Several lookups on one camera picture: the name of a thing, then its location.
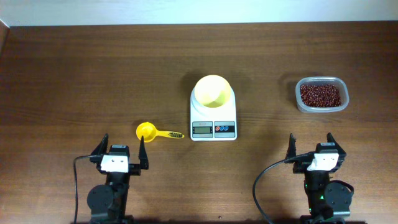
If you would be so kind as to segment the yellow measuring scoop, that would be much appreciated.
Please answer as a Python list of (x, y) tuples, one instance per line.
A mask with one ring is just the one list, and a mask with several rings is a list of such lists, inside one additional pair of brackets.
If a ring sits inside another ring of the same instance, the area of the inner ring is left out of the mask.
[(139, 139), (144, 138), (144, 142), (151, 142), (156, 137), (165, 137), (165, 138), (172, 138), (172, 139), (182, 139), (185, 137), (184, 134), (179, 133), (179, 132), (158, 130), (150, 122), (141, 123), (136, 128), (136, 136)]

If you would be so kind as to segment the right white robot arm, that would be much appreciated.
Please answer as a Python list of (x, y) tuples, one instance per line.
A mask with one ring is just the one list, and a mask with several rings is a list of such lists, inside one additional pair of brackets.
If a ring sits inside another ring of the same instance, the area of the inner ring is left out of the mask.
[(309, 215), (302, 215), (300, 223), (344, 223), (349, 217), (354, 187), (341, 180), (331, 180), (345, 161), (346, 152), (331, 133), (326, 142), (318, 143), (312, 152), (298, 155), (296, 139), (289, 136), (286, 159), (293, 165), (294, 174), (303, 174), (303, 187), (308, 198)]

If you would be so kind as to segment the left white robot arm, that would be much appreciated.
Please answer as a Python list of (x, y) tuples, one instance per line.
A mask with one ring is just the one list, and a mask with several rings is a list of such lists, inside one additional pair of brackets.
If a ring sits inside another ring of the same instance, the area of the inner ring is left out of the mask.
[(149, 168), (144, 138), (140, 139), (139, 163), (129, 162), (129, 147), (126, 145), (108, 146), (109, 135), (90, 154), (90, 162), (96, 164), (100, 174), (106, 176), (104, 184), (93, 187), (87, 196), (91, 210), (90, 223), (131, 224), (134, 218), (126, 215), (127, 196), (131, 176), (140, 176)]

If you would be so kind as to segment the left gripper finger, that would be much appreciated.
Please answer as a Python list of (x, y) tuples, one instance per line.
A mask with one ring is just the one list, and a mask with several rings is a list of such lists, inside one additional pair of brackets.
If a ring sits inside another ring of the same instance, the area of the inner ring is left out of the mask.
[(139, 164), (140, 168), (144, 170), (149, 169), (149, 159), (145, 149), (144, 137), (141, 136), (140, 146), (139, 146)]
[(100, 156), (106, 153), (108, 148), (108, 140), (109, 135), (105, 134), (100, 143), (96, 146), (96, 148), (91, 153), (91, 156)]

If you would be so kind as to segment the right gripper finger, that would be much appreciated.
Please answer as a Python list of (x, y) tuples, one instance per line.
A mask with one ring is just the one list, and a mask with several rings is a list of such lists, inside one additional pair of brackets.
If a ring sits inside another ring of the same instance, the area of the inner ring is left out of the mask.
[(334, 139), (332, 133), (328, 133), (326, 135), (326, 139), (328, 143), (333, 143), (335, 149), (339, 152), (339, 153), (344, 153), (345, 151), (343, 150), (343, 148), (336, 142), (336, 140)]
[(285, 160), (286, 163), (294, 163), (293, 158), (297, 156), (297, 150), (296, 150), (296, 145), (295, 145), (296, 139), (294, 138), (294, 135), (290, 133), (289, 135), (289, 145), (287, 148), (287, 153), (285, 155)]

